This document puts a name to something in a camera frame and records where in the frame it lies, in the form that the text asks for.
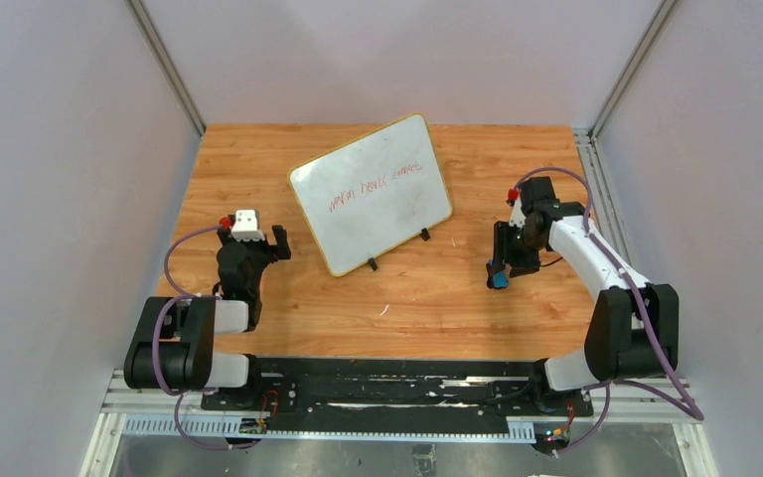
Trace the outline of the blue black whiteboard eraser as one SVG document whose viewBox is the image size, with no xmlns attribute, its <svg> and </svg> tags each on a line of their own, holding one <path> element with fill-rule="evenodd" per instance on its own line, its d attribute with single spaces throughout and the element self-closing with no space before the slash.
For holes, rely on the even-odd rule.
<svg viewBox="0 0 763 477">
<path fill-rule="evenodd" d="M 504 271 L 494 274 L 491 281 L 494 289 L 505 289 L 509 286 L 509 280 Z"/>
</svg>

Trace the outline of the yellow-framed whiteboard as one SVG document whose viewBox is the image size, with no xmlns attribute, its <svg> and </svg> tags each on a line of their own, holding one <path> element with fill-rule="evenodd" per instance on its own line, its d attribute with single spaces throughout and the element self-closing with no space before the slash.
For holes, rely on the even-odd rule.
<svg viewBox="0 0 763 477">
<path fill-rule="evenodd" d="M 329 272 L 343 276 L 448 220 L 429 124 L 412 113 L 292 169 L 290 187 Z"/>
</svg>

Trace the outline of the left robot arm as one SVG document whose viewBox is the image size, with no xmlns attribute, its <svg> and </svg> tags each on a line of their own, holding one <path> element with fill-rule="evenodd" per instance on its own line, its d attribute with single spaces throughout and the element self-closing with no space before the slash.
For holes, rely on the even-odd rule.
<svg viewBox="0 0 763 477">
<path fill-rule="evenodd" d="M 171 277 L 168 262 L 184 241 L 215 233 L 218 282 L 210 294 L 189 293 Z M 253 375 L 254 356 L 215 350 L 215 337 L 253 331 L 262 309 L 260 284 L 266 267 L 291 257 L 287 230 L 272 227 L 275 243 L 262 231 L 252 238 L 234 233 L 228 219 L 175 240 L 163 271 L 177 291 L 147 298 L 129 345 L 123 373 L 136 390 L 159 389 L 169 396 L 206 389 L 241 389 Z"/>
</svg>

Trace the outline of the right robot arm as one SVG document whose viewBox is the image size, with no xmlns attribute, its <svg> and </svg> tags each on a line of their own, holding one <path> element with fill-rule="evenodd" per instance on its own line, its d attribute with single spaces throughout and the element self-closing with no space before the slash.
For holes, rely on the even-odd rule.
<svg viewBox="0 0 763 477">
<path fill-rule="evenodd" d="M 542 251 L 555 251 L 582 280 L 595 305 L 583 345 L 539 365 L 551 391 L 566 392 L 617 379 L 672 373 L 678 364 L 679 297 L 633 269 L 605 240 L 577 202 L 516 199 L 494 225 L 487 285 L 538 272 Z"/>
</svg>

